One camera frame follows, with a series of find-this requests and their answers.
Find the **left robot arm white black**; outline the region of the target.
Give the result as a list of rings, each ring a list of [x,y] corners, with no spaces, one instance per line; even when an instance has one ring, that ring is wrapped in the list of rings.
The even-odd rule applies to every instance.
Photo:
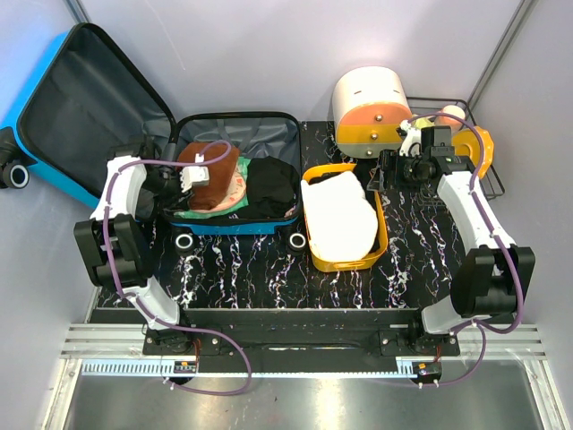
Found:
[[[150,219],[159,208],[180,196],[171,167],[138,164],[158,160],[161,149],[149,137],[115,146],[107,157],[107,179],[97,208],[73,229],[91,282],[115,291],[131,303],[153,331],[164,331],[162,344],[176,355],[186,353],[193,333],[183,309],[160,286],[149,242],[137,219]]]

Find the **pink floral cloth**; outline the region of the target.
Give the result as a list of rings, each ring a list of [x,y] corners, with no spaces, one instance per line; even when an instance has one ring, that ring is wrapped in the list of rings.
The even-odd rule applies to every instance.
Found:
[[[248,167],[250,162],[251,161],[247,158],[239,157],[235,172],[232,176],[231,182],[227,189],[227,194],[223,201],[213,209],[199,210],[199,212],[225,214],[246,206],[248,203],[246,196],[246,179],[248,176]]]

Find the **white fluffy towel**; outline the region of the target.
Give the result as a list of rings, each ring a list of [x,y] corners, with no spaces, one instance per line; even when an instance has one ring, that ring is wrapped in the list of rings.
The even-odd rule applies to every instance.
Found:
[[[372,249],[378,232],[375,209],[351,171],[319,183],[301,183],[313,253],[325,262],[354,262]]]

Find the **blue fish-print suitcase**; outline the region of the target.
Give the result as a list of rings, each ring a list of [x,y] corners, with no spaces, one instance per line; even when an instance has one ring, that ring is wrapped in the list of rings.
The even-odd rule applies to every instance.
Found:
[[[39,176],[94,207],[117,146],[153,142],[160,157],[222,139],[244,158],[302,166],[300,125],[282,112],[226,112],[176,120],[165,101],[99,26],[57,36],[1,125],[1,185]]]

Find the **brown towel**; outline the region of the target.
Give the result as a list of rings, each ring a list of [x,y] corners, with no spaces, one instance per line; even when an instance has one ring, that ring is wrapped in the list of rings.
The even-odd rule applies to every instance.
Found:
[[[177,161],[184,163],[194,162],[195,156],[200,154],[207,145],[207,142],[189,143],[180,153]],[[209,211],[225,199],[240,154],[240,151],[234,145],[231,145],[231,148],[230,153],[221,161],[207,166],[210,177],[209,183],[199,186],[195,189],[196,191],[193,191],[192,197],[188,202],[190,210]],[[204,160],[215,159],[225,153],[226,149],[227,146],[224,144],[214,145],[204,152]]]

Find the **green tie-dye cloth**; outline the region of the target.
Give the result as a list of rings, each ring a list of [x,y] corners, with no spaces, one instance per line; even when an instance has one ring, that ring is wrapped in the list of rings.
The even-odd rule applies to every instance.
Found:
[[[214,209],[176,211],[174,216],[181,219],[210,219],[231,214],[246,207],[249,204],[246,192],[246,179],[250,162],[247,158],[238,158],[235,172],[227,189],[227,195],[222,203]]]

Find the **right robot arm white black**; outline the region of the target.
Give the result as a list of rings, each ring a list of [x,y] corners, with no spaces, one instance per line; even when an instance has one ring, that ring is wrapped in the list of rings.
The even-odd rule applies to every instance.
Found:
[[[499,223],[479,184],[479,167],[456,154],[449,127],[419,129],[405,120],[397,132],[401,145],[381,151],[370,189],[428,192],[439,198],[466,252],[448,296],[419,311],[406,344],[422,356],[437,347],[438,335],[457,335],[470,325],[498,334],[514,331],[523,318],[533,250],[517,245]]]

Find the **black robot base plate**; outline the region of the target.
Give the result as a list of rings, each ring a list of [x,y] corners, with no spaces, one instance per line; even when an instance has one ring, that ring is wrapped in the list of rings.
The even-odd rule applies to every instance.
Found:
[[[180,325],[201,333],[174,332],[177,352],[192,342],[203,357],[234,351],[227,335],[249,352],[352,351],[383,357],[456,357],[458,339],[423,331],[417,310],[252,309],[182,311]]]

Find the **black clothes pile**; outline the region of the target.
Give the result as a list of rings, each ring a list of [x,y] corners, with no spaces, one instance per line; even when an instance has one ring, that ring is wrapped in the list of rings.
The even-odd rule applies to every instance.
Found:
[[[283,219],[297,204],[300,176],[290,164],[273,157],[252,159],[246,179],[247,205],[240,219]]]

